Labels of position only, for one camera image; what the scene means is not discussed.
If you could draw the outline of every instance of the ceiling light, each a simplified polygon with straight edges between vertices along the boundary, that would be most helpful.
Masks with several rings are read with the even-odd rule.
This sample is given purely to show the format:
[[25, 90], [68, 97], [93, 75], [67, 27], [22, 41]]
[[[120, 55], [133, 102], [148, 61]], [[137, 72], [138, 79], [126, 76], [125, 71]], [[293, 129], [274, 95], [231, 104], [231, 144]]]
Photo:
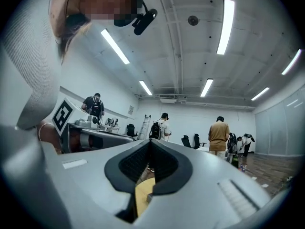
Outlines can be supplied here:
[[234, 8], [235, 2], [231, 0], [224, 0], [224, 20], [223, 20], [223, 29], [221, 31], [221, 37], [217, 49], [217, 54], [224, 54], [233, 25], [233, 17], [234, 17]]
[[300, 106], [303, 102], [297, 104], [296, 106], [294, 106], [294, 108], [297, 108], [298, 106]]
[[265, 89], [263, 89], [258, 95], [256, 95], [254, 98], [252, 98], [251, 100], [254, 101], [257, 98], [259, 98], [261, 95], [263, 95], [265, 92], [267, 92], [269, 90], [269, 87], [266, 87]]
[[149, 91], [147, 85], [145, 84], [144, 81], [139, 81], [139, 83], [142, 85], [142, 87], [145, 89], [145, 91], [147, 92], [148, 95], [152, 95], [151, 91]]
[[107, 31], [107, 29], [103, 30], [101, 32], [102, 36], [107, 40], [107, 42], [110, 44], [110, 46], [113, 48], [113, 50], [115, 50], [115, 52], [117, 53], [117, 55], [119, 55], [119, 57], [122, 59], [122, 61], [124, 62], [124, 64], [129, 64], [130, 62], [128, 61], [128, 59], [126, 58], [126, 56], [124, 55], [124, 53], [121, 51], [121, 49], [119, 48], [119, 46], [115, 43], [115, 41], [113, 40], [113, 38], [111, 37], [111, 35], [109, 34], [109, 32]]
[[296, 55], [295, 57], [291, 60], [291, 62], [288, 64], [288, 66], [286, 67], [286, 69], [284, 69], [284, 71], [282, 72], [282, 75], [286, 75], [287, 72], [292, 68], [292, 66], [295, 64], [295, 62], [297, 61], [298, 57], [300, 56], [301, 54], [301, 49], [299, 49], [297, 52], [296, 52]]
[[297, 101], [298, 101], [298, 99], [297, 99], [297, 100], [294, 100], [292, 103], [288, 104], [286, 107], [289, 107], [290, 105], [294, 104], [294, 103], [297, 102]]
[[206, 84], [205, 84], [205, 86], [204, 86], [204, 89], [203, 89], [203, 91], [202, 91], [202, 93], [201, 93], [201, 97], [204, 97], [205, 95], [206, 95], [206, 93], [208, 92], [208, 90], [210, 89], [210, 87], [211, 87], [211, 85], [212, 85], [212, 82], [213, 82], [213, 79], [208, 79], [207, 81], [206, 81]]

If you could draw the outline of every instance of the wooden floor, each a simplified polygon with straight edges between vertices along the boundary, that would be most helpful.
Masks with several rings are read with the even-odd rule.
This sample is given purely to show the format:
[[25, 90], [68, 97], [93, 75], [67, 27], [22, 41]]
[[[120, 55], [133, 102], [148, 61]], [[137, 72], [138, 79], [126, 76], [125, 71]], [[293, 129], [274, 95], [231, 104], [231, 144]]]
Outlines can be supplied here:
[[[246, 163], [246, 174], [249, 177], [256, 177], [260, 185], [267, 184], [266, 191], [274, 197], [282, 188], [288, 177], [293, 177], [303, 164], [303, 157], [277, 157], [249, 153], [247, 158], [240, 158], [240, 163]], [[154, 173], [145, 170], [138, 181], [154, 177]]]

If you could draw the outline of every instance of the office chair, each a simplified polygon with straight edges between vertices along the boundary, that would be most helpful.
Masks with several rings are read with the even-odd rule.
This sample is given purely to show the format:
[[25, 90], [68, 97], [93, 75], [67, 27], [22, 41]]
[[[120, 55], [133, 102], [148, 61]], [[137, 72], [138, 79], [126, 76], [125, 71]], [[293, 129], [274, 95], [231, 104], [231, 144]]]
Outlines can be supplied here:
[[199, 143], [199, 135], [198, 134], [194, 135], [194, 141], [195, 141], [194, 149], [200, 148], [200, 144], [202, 144], [202, 147], [204, 146], [204, 144], [206, 144], [206, 143]]
[[183, 135], [183, 138], [181, 138], [181, 141], [184, 146], [192, 148], [190, 145], [189, 137], [187, 135]]
[[138, 132], [136, 132], [136, 134], [134, 134], [134, 125], [133, 124], [127, 125], [127, 135], [131, 136], [131, 137], [135, 137], [138, 135]]

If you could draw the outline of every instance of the black trousers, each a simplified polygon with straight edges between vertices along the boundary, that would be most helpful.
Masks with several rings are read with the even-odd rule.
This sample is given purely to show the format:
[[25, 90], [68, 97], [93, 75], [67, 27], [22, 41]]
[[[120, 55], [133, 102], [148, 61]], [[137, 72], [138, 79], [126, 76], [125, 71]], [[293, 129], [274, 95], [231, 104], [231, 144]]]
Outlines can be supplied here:
[[249, 152], [249, 148], [250, 148], [250, 144], [247, 144], [244, 146], [244, 157], [247, 157], [248, 156], [248, 152]]

